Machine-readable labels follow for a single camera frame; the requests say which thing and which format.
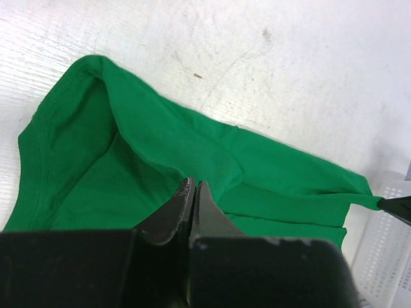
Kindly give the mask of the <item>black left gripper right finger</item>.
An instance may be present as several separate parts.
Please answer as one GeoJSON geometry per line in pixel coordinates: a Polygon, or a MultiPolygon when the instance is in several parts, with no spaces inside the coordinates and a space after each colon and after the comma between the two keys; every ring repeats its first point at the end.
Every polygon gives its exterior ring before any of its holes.
{"type": "Polygon", "coordinates": [[[191,307],[357,307],[348,265],[331,242],[249,237],[216,206],[206,182],[193,205],[191,307]]]}

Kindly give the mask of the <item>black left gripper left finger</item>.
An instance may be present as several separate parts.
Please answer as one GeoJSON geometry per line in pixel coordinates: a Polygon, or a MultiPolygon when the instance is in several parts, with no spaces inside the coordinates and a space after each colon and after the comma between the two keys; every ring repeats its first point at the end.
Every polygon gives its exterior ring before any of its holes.
{"type": "Polygon", "coordinates": [[[2,307],[187,307],[195,181],[133,228],[3,232],[2,307]]]}

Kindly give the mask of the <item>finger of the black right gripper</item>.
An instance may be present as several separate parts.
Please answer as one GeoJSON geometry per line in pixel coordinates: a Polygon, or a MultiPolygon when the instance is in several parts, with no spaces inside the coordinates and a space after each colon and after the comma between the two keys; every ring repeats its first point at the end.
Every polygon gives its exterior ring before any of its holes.
{"type": "Polygon", "coordinates": [[[377,206],[400,221],[411,224],[411,196],[381,199],[377,206]]]}

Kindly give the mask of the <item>green t shirt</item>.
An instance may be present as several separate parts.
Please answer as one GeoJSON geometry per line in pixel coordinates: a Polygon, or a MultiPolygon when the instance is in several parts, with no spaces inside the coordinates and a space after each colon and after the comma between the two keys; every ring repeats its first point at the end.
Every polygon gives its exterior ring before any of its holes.
{"type": "Polygon", "coordinates": [[[247,235],[340,246],[350,206],[379,202],[362,175],[182,107],[104,56],[68,68],[18,145],[7,232],[129,229],[190,177],[247,235]]]}

